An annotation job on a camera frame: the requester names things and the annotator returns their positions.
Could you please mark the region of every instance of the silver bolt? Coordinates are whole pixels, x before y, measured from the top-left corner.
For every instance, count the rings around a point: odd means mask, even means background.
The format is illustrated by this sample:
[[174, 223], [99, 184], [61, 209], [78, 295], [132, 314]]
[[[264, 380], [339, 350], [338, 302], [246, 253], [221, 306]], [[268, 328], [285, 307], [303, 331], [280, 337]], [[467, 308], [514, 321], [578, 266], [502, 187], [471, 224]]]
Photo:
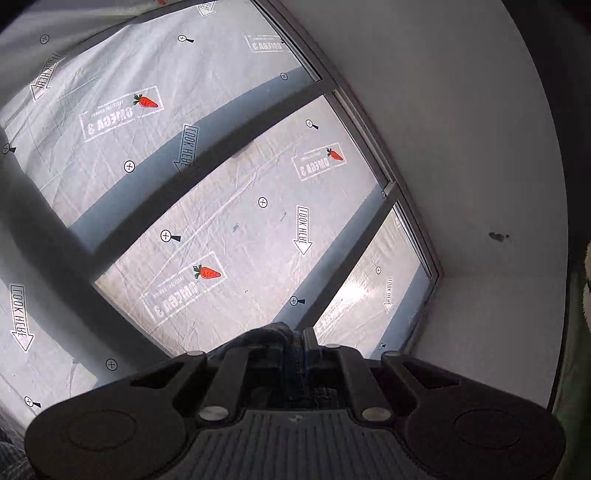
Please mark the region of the silver bolt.
[[230, 415], [230, 412], [226, 408], [217, 405], [202, 408], [199, 412], [199, 416], [207, 421], [220, 421], [227, 418], [228, 415]]
[[367, 421], [386, 421], [392, 414], [382, 407], [370, 407], [361, 412], [361, 416]]

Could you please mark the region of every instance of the green fabric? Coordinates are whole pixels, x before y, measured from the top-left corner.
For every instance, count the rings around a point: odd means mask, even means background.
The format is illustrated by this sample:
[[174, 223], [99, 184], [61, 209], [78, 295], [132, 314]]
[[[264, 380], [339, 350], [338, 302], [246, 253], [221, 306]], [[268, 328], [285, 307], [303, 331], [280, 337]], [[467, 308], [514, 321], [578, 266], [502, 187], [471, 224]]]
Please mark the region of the green fabric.
[[568, 331], [553, 409], [567, 446], [554, 480], [591, 478], [591, 333], [583, 315], [584, 255], [582, 248], [570, 274]]

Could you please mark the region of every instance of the orange carrot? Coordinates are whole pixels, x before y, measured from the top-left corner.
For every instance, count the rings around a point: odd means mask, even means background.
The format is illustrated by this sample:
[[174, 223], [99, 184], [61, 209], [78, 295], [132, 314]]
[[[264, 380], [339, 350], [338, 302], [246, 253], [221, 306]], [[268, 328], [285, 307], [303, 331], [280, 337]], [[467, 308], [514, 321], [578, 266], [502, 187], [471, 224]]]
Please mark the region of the orange carrot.
[[334, 160], [343, 160], [343, 157], [341, 157], [332, 148], [327, 148], [326, 151], [328, 152], [326, 155], [327, 157], [333, 158]]
[[145, 97], [141, 93], [139, 95], [134, 95], [134, 98], [134, 105], [139, 103], [141, 106], [145, 108], [156, 108], [158, 106], [156, 102], [150, 100], [148, 97]]
[[201, 275], [203, 278], [205, 278], [205, 280], [210, 280], [211, 278], [218, 278], [222, 276], [220, 272], [216, 272], [211, 268], [202, 267], [201, 265], [199, 265], [198, 267], [193, 267], [193, 270], [197, 272], [195, 278], [199, 278], [199, 275]]

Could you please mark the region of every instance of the white wall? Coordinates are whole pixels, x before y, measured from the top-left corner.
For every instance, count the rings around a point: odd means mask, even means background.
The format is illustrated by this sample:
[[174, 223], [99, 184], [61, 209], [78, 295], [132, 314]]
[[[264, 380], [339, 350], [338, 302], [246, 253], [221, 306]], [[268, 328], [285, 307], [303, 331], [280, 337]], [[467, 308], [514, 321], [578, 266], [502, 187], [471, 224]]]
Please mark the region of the white wall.
[[560, 349], [564, 281], [556, 277], [446, 277], [413, 354], [460, 375], [548, 403]]
[[381, 133], [443, 266], [415, 354], [546, 405], [566, 191], [543, 87], [501, 0], [282, 3]]

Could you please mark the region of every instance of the cloth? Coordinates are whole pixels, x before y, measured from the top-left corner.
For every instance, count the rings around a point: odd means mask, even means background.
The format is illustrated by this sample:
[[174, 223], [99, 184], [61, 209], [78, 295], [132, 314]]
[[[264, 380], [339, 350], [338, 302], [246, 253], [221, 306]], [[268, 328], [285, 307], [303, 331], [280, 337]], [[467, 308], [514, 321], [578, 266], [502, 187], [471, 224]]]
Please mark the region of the cloth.
[[8, 442], [0, 442], [0, 480], [37, 480], [25, 451]]

